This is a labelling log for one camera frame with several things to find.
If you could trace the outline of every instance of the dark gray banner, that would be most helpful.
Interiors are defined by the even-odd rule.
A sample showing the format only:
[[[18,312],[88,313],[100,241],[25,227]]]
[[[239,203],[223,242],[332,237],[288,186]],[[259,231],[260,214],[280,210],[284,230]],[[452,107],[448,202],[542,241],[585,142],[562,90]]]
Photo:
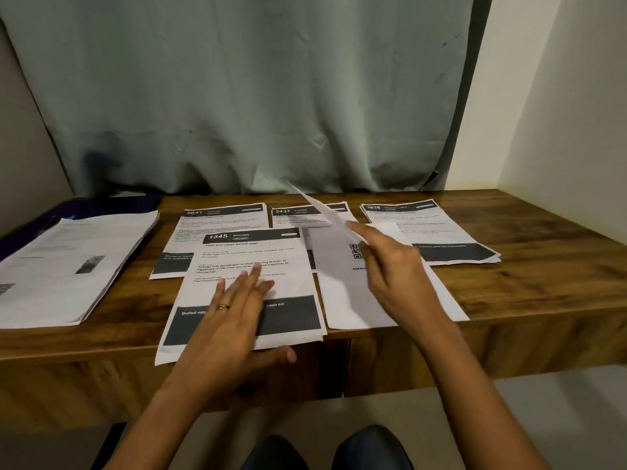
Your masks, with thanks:
[[[165,346],[186,345],[209,305],[180,306],[176,309]],[[274,298],[263,301],[257,336],[319,330],[318,310],[313,295]]]
[[[346,204],[327,204],[332,210],[337,212],[348,212]],[[314,206],[295,206],[289,208],[273,209],[272,216],[299,216],[307,214],[320,214],[320,212]]]
[[[437,204],[432,199],[426,201],[417,201],[409,204],[362,204],[366,211],[376,212],[407,212],[420,211],[421,209],[435,208]]]
[[[247,212],[263,211],[263,203],[245,204],[243,206],[225,206],[222,208],[196,209],[193,211],[184,211],[183,217],[208,217],[208,216],[227,216],[229,214],[242,214]]]
[[[236,232],[215,232],[207,234],[202,240],[203,244],[225,243],[256,243],[258,241],[276,241],[277,239],[293,239],[300,237],[297,227],[285,229],[250,229]]]
[[[496,255],[487,247],[477,244],[412,244],[427,262],[447,260],[484,260]]]
[[[153,274],[186,272],[193,257],[193,252],[163,252],[155,264]]]

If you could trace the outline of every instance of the stack of papers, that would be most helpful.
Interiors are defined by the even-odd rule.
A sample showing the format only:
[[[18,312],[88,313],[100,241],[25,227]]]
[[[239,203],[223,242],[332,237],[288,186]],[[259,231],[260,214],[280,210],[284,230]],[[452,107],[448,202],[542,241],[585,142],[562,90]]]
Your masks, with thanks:
[[[150,278],[184,277],[196,246],[202,243],[207,234],[265,227],[269,227],[265,203],[186,209]]]
[[[410,244],[393,222],[372,226],[400,243]],[[337,227],[311,229],[310,238],[329,328],[353,330],[396,326],[396,322],[368,290],[365,262],[359,245],[351,243]],[[455,321],[468,320],[440,278],[424,261],[423,266],[446,314]]]
[[[261,280],[275,285],[264,300],[255,350],[320,341],[327,329],[301,229],[255,229],[207,234],[191,264],[161,336],[155,365],[179,359],[202,320],[220,277],[229,286],[261,262]]]
[[[356,221],[350,212],[348,203],[327,204],[329,208],[337,213],[342,221]],[[286,208],[272,208],[272,227],[301,227],[305,238],[305,246],[309,254],[309,263],[312,270],[315,270],[314,253],[309,243],[310,227],[329,227],[332,223],[313,205],[294,206]]]
[[[0,262],[0,328],[81,323],[159,213],[62,219]]]
[[[396,222],[430,266],[500,262],[500,254],[476,242],[434,200],[405,204],[362,204],[372,223]]]

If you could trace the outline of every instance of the black header bar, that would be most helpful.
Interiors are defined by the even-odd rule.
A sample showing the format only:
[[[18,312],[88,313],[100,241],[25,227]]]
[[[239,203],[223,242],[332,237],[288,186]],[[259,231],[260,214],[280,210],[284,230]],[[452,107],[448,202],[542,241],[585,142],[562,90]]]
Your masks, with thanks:
[[[348,208],[344,203],[327,204],[332,210],[337,212],[348,212]],[[299,216],[306,214],[320,214],[318,210],[312,206],[292,206],[287,208],[276,208],[272,210],[272,216]]]
[[[227,216],[229,214],[242,214],[257,211],[263,211],[263,203],[245,204],[242,206],[225,206],[221,208],[188,209],[183,212],[183,217]]]
[[[408,212],[438,207],[433,199],[408,204],[362,204],[362,208],[372,212]]]
[[[294,239],[300,237],[297,227],[285,229],[250,229],[236,232],[216,232],[207,234],[203,244],[256,243],[258,241],[276,241],[277,239]]]

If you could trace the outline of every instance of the curtain fold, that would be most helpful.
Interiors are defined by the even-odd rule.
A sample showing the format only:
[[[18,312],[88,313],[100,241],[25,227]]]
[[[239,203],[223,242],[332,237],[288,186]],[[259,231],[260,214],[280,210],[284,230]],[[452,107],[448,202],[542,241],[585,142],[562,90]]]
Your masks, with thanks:
[[[473,0],[0,0],[80,196],[419,189]]]

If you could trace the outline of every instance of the qr code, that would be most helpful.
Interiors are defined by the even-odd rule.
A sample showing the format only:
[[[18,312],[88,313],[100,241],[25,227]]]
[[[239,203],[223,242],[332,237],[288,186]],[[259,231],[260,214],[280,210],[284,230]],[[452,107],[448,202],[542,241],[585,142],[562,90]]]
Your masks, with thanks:
[[[0,284],[0,295],[2,295],[4,292],[6,292],[11,287],[13,287],[13,285],[15,285],[15,284]]]
[[[361,249],[359,249],[359,246],[357,244],[350,245],[350,252],[352,252],[354,258],[363,259],[363,257],[361,256]]]

